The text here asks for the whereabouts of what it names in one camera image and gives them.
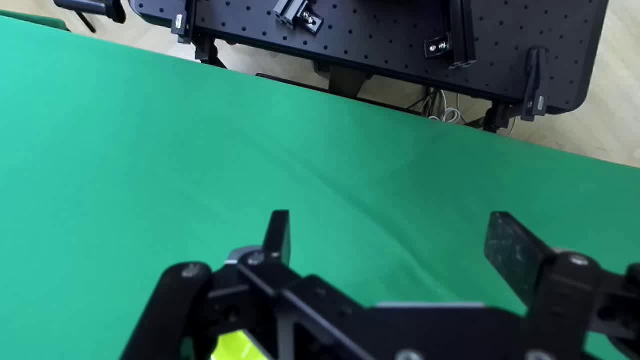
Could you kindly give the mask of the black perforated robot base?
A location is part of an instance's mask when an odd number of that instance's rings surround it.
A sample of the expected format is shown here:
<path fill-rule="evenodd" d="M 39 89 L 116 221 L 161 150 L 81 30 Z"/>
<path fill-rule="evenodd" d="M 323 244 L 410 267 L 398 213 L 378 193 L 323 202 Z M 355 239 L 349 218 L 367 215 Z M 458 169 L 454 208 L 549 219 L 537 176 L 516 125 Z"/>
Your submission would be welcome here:
<path fill-rule="evenodd" d="M 214 57 L 227 39 L 483 97 L 489 130 L 580 108 L 611 0 L 128 0 Z"/>

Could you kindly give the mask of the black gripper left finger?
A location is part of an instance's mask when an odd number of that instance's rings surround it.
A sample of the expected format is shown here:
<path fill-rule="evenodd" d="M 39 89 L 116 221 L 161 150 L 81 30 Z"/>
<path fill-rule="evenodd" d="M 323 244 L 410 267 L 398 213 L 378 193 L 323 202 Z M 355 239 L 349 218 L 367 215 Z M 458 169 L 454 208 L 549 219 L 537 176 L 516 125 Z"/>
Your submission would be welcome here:
<path fill-rule="evenodd" d="M 122 360 L 213 360 L 227 336 L 243 334 L 273 360 L 338 360 L 346 353 L 334 311 L 340 291 L 291 266 L 291 211 L 275 210 L 259 247 L 239 247 L 213 269 L 169 266 Z"/>

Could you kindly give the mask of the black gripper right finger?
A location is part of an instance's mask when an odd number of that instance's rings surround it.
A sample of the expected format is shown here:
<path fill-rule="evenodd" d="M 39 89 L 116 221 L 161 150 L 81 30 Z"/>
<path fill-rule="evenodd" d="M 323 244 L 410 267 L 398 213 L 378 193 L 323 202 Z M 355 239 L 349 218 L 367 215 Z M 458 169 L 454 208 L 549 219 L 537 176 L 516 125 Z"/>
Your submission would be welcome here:
<path fill-rule="evenodd" d="M 485 256 L 527 306 L 520 360 L 596 360 L 590 332 L 640 360 L 639 262 L 616 274 L 587 254 L 553 249 L 510 211 L 490 213 Z"/>

